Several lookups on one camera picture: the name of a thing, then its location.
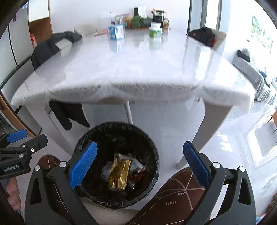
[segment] table leg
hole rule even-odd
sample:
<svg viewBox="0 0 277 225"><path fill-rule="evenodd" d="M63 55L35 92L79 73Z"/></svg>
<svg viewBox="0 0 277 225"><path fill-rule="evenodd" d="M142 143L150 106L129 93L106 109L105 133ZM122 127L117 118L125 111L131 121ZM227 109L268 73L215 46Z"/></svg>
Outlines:
<svg viewBox="0 0 277 225"><path fill-rule="evenodd" d="M131 108L130 108L129 101L124 103L124 107L125 107L126 115L127 115L127 118L128 118L128 123L133 125L133 119L132 119L132 114L131 114Z"/></svg>
<svg viewBox="0 0 277 225"><path fill-rule="evenodd" d="M62 135L50 115L46 111L44 104L26 105L27 109L34 119L41 126L42 131L47 134L54 142L56 142L64 151L72 155L73 149L68 140Z"/></svg>
<svg viewBox="0 0 277 225"><path fill-rule="evenodd" d="M231 106L219 106L207 102L204 102L204 105L206 110L205 116L192 141L192 144L198 151L200 151L217 132L232 109ZM177 169L182 169L186 164L187 160L183 156L181 161L177 164Z"/></svg>

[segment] white chair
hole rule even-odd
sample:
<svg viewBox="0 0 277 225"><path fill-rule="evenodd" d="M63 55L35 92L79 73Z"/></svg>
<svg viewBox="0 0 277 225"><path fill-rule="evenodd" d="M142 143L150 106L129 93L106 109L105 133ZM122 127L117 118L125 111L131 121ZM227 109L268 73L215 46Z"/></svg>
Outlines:
<svg viewBox="0 0 277 225"><path fill-rule="evenodd" d="M75 33L82 35L83 37L94 35L96 27L90 24L81 24L74 27Z"/></svg>
<svg viewBox="0 0 277 225"><path fill-rule="evenodd" d="M224 32L221 32L219 30L215 30L212 28L211 28L211 30L215 34L214 38L216 40L212 49L216 51L219 48L219 45L224 41L224 39L226 38L227 35Z"/></svg>

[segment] white table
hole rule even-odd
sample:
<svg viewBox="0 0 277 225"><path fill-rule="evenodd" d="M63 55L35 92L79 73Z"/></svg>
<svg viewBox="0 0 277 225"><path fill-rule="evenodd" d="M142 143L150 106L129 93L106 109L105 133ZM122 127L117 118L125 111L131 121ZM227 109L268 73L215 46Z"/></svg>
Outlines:
<svg viewBox="0 0 277 225"><path fill-rule="evenodd" d="M233 106L249 112L254 95L237 69L194 39L170 31L154 41L147 31L133 30L121 41L89 37L62 50L26 79L11 104L25 105L44 132L68 152L68 141L45 109L50 100L98 104L107 99L125 103L203 98L206 114L192 141L201 150ZM183 158L177 168L185 164Z"/></svg>

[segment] gold foil wrapper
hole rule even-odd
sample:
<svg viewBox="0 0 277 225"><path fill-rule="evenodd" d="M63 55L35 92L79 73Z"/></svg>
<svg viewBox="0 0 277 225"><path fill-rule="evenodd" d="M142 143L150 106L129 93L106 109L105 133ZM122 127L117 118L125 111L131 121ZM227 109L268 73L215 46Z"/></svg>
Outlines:
<svg viewBox="0 0 277 225"><path fill-rule="evenodd" d="M124 191L132 159L121 159L119 154L114 155L114 163L109 175L109 189L113 191Z"/></svg>

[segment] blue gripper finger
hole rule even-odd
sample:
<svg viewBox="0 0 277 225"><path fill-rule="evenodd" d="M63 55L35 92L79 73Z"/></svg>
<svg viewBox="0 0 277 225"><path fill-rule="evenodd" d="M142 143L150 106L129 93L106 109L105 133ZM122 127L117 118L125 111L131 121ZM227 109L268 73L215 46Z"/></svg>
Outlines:
<svg viewBox="0 0 277 225"><path fill-rule="evenodd" d="M10 143L14 143L25 137L27 137L27 131L25 129L23 129L23 130L19 130L19 131L9 134L6 141L10 142Z"/></svg>
<svg viewBox="0 0 277 225"><path fill-rule="evenodd" d="M204 188L210 186L209 171L191 146L190 142L185 142L183 145L183 154L186 158L197 182Z"/></svg>
<svg viewBox="0 0 277 225"><path fill-rule="evenodd" d="M72 189L79 186L97 155L97 144L90 142L82 151L82 155L69 171L69 185Z"/></svg>

